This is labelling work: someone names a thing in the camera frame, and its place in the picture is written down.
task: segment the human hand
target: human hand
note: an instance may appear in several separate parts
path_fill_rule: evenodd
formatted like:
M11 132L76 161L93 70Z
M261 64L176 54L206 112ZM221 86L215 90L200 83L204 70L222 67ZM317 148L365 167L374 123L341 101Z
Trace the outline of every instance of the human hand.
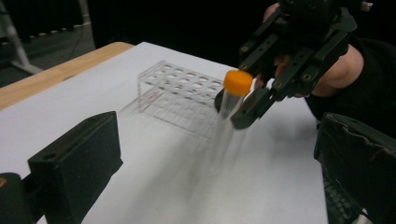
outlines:
M264 20L275 12L279 6L278 3L271 5L264 12ZM278 77L285 67L289 64L291 57L289 55L279 54L274 58L276 66L275 77ZM317 85L312 90L312 94L320 97L332 96L341 89L352 84L361 74L364 60L361 53L351 45L345 55L339 57L338 61L319 79ZM266 85L260 75L255 80L255 88Z

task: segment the test tube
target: test tube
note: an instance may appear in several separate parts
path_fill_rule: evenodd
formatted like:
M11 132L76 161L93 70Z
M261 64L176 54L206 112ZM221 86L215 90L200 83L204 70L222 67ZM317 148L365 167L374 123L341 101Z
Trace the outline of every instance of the test tube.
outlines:
M217 171L222 164L233 137L234 127L231 116L250 92L252 82L253 77L247 72L230 70L226 73L223 82L224 93L208 156L212 170Z

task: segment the orange test tube cap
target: orange test tube cap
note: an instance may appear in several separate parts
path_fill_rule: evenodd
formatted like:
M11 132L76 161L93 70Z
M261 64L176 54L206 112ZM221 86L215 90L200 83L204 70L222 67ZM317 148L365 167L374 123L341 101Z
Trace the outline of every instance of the orange test tube cap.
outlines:
M242 70L230 70L224 78L224 90L233 95L247 95L253 82L253 76Z

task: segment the white table surface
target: white table surface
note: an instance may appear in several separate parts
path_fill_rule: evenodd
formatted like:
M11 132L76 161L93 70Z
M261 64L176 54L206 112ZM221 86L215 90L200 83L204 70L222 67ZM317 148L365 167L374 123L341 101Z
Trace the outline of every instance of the white table surface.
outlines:
M232 69L139 44L0 111L0 172L24 178L39 150L84 119L117 111L124 164L83 223L328 223L315 119L304 99L271 107L211 175L199 140L132 110L137 76L161 60L219 79Z

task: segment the gray floor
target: gray floor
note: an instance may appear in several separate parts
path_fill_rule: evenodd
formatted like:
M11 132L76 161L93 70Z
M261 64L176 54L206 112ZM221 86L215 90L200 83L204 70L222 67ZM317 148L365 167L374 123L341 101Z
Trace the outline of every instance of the gray floor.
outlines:
M95 49L89 22L73 30L34 37L22 44L30 63L43 70ZM13 47L8 43L0 44L0 88L31 75L9 63L15 59Z

